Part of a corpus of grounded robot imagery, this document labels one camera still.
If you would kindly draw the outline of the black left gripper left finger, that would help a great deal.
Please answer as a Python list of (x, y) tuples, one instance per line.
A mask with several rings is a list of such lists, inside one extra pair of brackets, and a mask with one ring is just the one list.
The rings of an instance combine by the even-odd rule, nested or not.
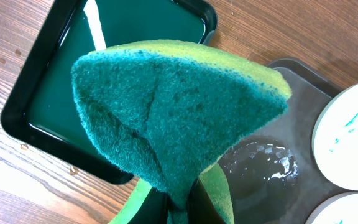
[(168, 195), (151, 188), (144, 202), (128, 224), (167, 224)]

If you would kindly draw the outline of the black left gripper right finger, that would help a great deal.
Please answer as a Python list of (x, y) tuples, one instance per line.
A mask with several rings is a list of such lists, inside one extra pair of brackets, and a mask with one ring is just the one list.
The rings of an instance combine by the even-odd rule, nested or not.
[(188, 195), (187, 214), (189, 224), (225, 224), (199, 179)]

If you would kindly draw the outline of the green yellow sponge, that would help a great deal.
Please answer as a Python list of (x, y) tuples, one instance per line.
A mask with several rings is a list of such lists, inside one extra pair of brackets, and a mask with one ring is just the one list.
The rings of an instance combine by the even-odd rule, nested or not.
[(202, 181), (224, 222), (234, 220), (218, 160), (287, 112), (291, 88), (271, 68), (179, 40), (149, 40), (81, 56), (71, 68), (81, 125), (98, 152), (139, 181), (116, 223), (148, 192), (170, 198), (169, 223), (187, 223), (187, 198)]

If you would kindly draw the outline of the white plate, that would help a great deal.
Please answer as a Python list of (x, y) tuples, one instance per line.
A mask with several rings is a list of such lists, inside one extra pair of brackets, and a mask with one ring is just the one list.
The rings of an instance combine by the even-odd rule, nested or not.
[(333, 184), (358, 191), (358, 84), (322, 110), (312, 134), (318, 169)]
[(305, 224), (358, 224), (358, 192), (335, 195), (318, 205)]

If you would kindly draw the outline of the white plate back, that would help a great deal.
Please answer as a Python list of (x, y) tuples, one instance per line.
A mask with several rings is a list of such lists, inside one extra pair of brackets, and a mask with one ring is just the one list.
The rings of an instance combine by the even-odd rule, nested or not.
[(358, 191), (358, 84), (322, 110), (312, 134), (318, 169), (333, 184)]

